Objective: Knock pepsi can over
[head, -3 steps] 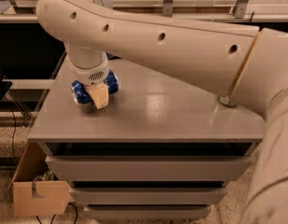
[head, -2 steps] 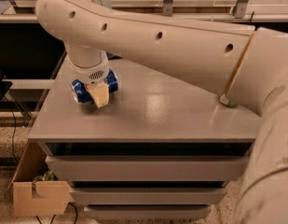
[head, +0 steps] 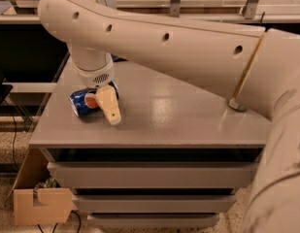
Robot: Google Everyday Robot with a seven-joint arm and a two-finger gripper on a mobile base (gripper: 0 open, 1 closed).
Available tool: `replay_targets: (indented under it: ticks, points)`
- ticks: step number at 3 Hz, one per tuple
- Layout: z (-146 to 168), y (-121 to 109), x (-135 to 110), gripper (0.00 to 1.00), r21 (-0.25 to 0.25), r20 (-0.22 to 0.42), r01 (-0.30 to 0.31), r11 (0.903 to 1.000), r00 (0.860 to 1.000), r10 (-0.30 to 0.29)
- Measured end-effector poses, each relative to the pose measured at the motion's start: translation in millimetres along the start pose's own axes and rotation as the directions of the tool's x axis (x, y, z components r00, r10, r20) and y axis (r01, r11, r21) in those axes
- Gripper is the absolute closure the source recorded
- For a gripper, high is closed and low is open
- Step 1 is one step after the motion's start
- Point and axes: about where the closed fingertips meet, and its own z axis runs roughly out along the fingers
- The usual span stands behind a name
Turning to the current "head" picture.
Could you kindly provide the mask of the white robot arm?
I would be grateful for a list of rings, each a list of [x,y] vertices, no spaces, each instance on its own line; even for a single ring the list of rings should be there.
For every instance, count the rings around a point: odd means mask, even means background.
[[[116,0],[40,0],[90,102],[121,120],[114,56],[201,87],[270,119],[241,233],[300,233],[300,36],[276,29],[119,11]]]

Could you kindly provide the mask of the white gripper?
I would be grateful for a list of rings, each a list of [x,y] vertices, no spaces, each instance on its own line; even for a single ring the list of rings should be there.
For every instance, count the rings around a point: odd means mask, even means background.
[[[116,125],[121,121],[115,89],[107,85],[114,78],[113,60],[103,61],[72,61],[76,73],[86,87],[101,86],[95,93],[98,106],[110,125]]]

